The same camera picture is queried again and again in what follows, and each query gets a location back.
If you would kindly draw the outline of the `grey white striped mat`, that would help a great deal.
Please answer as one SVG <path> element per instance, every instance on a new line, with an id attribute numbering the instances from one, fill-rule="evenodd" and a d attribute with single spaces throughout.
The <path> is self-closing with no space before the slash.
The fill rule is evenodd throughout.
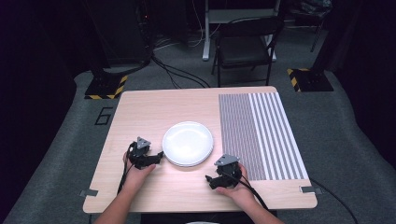
<path id="1" fill-rule="evenodd" d="M 279 94 L 219 96 L 223 152 L 236 156 L 252 180 L 307 179 Z"/>

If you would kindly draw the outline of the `person's left hand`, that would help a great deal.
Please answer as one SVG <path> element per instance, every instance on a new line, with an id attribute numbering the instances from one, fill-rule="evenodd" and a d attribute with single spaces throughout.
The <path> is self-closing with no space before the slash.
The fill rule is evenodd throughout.
<path id="1" fill-rule="evenodd" d="M 123 155 L 123 161 L 126 163 L 126 175 L 122 184 L 122 188 L 125 190 L 139 190 L 149 174 L 156 168 L 155 164 L 151 164 L 138 169 L 129 161 L 127 154 Z"/>

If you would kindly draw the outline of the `black folding chair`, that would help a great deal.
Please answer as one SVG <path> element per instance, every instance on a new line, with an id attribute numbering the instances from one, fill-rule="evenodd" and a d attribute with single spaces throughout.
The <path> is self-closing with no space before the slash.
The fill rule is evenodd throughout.
<path id="1" fill-rule="evenodd" d="M 266 75 L 254 82 L 269 84 L 276 42 L 284 27 L 278 16 L 252 17 L 229 21 L 219 30 L 211 74 L 217 72 L 221 86 L 221 71 L 227 69 L 266 66 Z"/>

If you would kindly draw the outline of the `dark furniture with clutter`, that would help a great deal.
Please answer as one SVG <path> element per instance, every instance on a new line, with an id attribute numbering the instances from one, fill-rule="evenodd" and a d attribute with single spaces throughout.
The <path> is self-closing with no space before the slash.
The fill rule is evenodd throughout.
<path id="1" fill-rule="evenodd" d="M 287 12 L 296 19 L 316 26 L 315 39 L 311 52 L 315 50 L 326 16 L 332 11 L 332 0 L 289 0 Z"/>

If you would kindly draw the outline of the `white desk frame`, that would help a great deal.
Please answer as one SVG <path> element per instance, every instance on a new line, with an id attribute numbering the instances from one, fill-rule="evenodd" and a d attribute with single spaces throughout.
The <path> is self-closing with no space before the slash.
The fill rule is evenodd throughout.
<path id="1" fill-rule="evenodd" d="M 211 9 L 209 5 L 210 0 L 205 0 L 205 23 L 204 23 L 204 47 L 202 60 L 207 62 L 210 57 L 210 24 L 222 24 L 236 19 L 247 17 L 270 17 L 275 16 L 279 12 L 281 0 L 275 0 L 275 3 L 269 8 L 236 8 L 229 9 L 224 7 L 222 9 Z"/>

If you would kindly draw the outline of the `black equipment cabinet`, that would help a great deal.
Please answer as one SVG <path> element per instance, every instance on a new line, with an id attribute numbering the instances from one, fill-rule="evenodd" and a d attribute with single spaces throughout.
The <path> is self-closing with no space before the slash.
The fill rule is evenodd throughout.
<path id="1" fill-rule="evenodd" d="M 145 63 L 150 59 L 144 0 L 90 0 L 89 6 L 111 65 Z"/>

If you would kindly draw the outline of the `person's right hand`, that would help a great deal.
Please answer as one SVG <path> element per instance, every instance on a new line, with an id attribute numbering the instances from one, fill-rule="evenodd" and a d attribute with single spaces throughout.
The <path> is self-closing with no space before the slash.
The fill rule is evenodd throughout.
<path id="1" fill-rule="evenodd" d="M 242 207 L 243 205 L 255 202 L 255 198 L 249 189 L 248 172 L 245 166 L 241 163 L 238 166 L 242 172 L 241 183 L 238 183 L 233 189 L 218 187 L 215 189 L 215 192 L 231 198 L 235 204 Z"/>

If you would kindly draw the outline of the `hazard-striped black stand base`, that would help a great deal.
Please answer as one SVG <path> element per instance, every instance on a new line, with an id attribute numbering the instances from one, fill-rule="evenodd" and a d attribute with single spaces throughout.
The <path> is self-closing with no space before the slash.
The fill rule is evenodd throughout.
<path id="1" fill-rule="evenodd" d="M 292 87 L 297 92 L 333 91 L 333 87 L 323 73 L 316 74 L 309 69 L 287 70 Z"/>
<path id="2" fill-rule="evenodd" d="M 85 91 L 85 99 L 116 99 L 123 91 L 127 76 L 94 78 Z"/>

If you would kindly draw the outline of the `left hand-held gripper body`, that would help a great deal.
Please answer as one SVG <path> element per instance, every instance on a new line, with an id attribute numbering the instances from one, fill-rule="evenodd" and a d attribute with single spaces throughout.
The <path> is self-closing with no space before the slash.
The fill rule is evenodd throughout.
<path id="1" fill-rule="evenodd" d="M 146 161 L 157 160 L 154 156 L 148 156 L 150 141 L 138 137 L 128 148 L 127 157 L 138 169 L 146 166 Z"/>

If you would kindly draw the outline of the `person's dark clothing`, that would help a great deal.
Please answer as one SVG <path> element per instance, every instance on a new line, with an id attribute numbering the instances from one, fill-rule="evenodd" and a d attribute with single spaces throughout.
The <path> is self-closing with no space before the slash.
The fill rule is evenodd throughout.
<path id="1" fill-rule="evenodd" d="M 155 213 L 142 214 L 140 224 L 188 224 L 209 222 L 217 224 L 254 224 L 244 212 L 215 213 Z"/>

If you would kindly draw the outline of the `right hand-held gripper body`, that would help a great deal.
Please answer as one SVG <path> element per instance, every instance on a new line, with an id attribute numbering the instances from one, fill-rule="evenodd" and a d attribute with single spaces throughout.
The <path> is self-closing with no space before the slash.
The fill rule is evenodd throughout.
<path id="1" fill-rule="evenodd" d="M 219 175 L 219 181 L 214 183 L 221 183 L 228 188 L 230 186 L 235 187 L 241 176 L 242 172 L 238 166 L 239 159 L 235 156 L 224 154 L 216 162 L 217 166 L 216 173 Z"/>

